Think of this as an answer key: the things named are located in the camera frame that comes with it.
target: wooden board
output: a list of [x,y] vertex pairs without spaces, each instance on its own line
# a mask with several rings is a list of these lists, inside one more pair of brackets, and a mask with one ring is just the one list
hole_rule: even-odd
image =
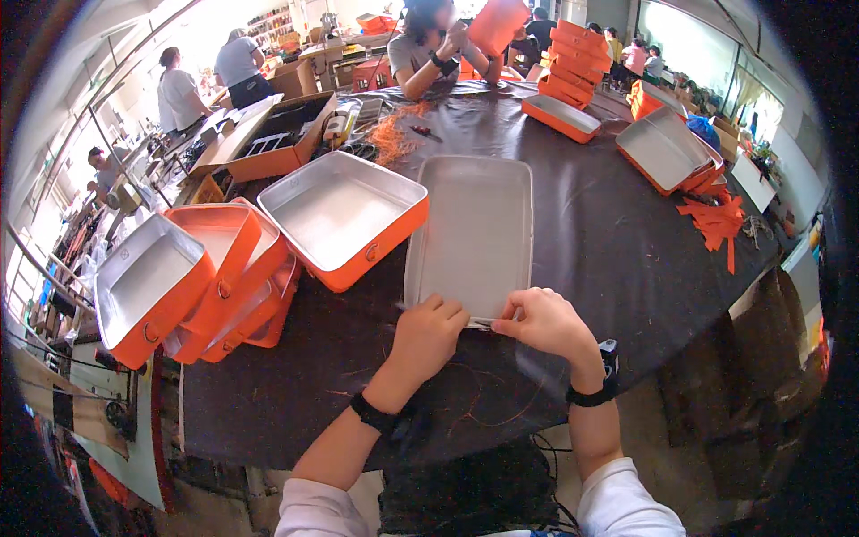
[[76,435],[101,445],[119,458],[128,458],[128,445],[119,432],[107,422],[107,401],[93,399],[87,392],[54,373],[32,354],[12,348],[15,372],[18,374],[21,396],[40,416],[56,421],[55,390],[72,394],[72,427]]

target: black wristband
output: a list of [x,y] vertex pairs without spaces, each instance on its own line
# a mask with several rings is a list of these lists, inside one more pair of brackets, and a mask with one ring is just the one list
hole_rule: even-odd
[[394,430],[397,428],[399,416],[397,414],[386,414],[370,405],[363,394],[360,392],[352,397],[349,406],[355,411],[355,414],[361,418],[361,421],[370,427],[378,430],[382,437],[390,438]]
[[602,381],[602,389],[596,394],[580,394],[572,386],[567,388],[567,404],[589,408],[599,406],[614,399],[618,395],[618,342],[607,339],[600,343],[602,365],[606,377]]

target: black table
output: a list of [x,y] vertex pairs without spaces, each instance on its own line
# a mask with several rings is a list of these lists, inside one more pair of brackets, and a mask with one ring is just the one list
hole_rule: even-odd
[[[402,101],[397,91],[360,97]],[[395,171],[416,179],[423,160],[442,153],[527,162],[532,284],[573,302],[597,339],[618,340],[622,389],[711,325],[774,260],[775,241],[759,237],[756,251],[740,233],[737,273],[728,273],[726,246],[708,252],[691,218],[675,210],[680,196],[657,194],[616,149],[614,137],[630,121],[622,103],[595,96],[586,111],[603,121],[603,132],[580,145],[522,114],[531,84],[488,92],[481,82],[460,83],[454,92],[425,119],[401,120],[406,136],[423,144]],[[408,125],[427,125],[443,142]],[[743,208],[759,215],[752,203]],[[292,468],[391,350],[405,252],[404,243],[342,294],[303,275],[276,348],[242,345],[220,363],[185,367],[186,452]],[[416,396],[432,411],[427,440],[405,460],[379,444],[367,469],[448,460],[562,423],[567,383],[562,359],[466,330],[452,362]]]

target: stack of orange boxes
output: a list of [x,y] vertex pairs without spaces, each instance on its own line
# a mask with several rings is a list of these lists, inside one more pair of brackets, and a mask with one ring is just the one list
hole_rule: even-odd
[[604,72],[612,68],[606,38],[567,21],[558,21],[550,36],[550,75],[537,90],[582,110],[594,98]]

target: forearm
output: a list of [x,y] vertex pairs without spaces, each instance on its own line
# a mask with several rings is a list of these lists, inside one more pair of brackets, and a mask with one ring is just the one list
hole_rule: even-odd
[[406,99],[417,101],[426,93],[430,85],[436,81],[438,74],[441,72],[442,70],[436,67],[431,61],[427,62],[403,84],[403,95],[405,95]]
[[[580,394],[595,394],[602,389],[606,372],[599,349],[595,356],[573,363],[570,384]],[[570,406],[570,444],[576,454],[576,464],[582,481],[609,461],[623,457],[620,448],[620,416],[615,400],[599,406]]]
[[[383,364],[363,395],[377,410],[396,414],[416,389],[401,381],[391,366]],[[379,437],[378,430],[363,423],[351,407],[346,408],[302,455],[290,477],[348,491],[361,475]]]
[[[510,56],[514,56],[515,51],[510,49]],[[498,81],[501,80],[501,69],[503,65],[503,58],[495,58],[489,61],[489,68],[486,70],[486,75],[484,76],[484,80],[486,82],[492,84],[498,84]]]
[[195,110],[205,116],[211,116],[212,111],[203,103],[203,100],[200,99],[200,96],[197,95],[196,91],[190,92],[185,98]]

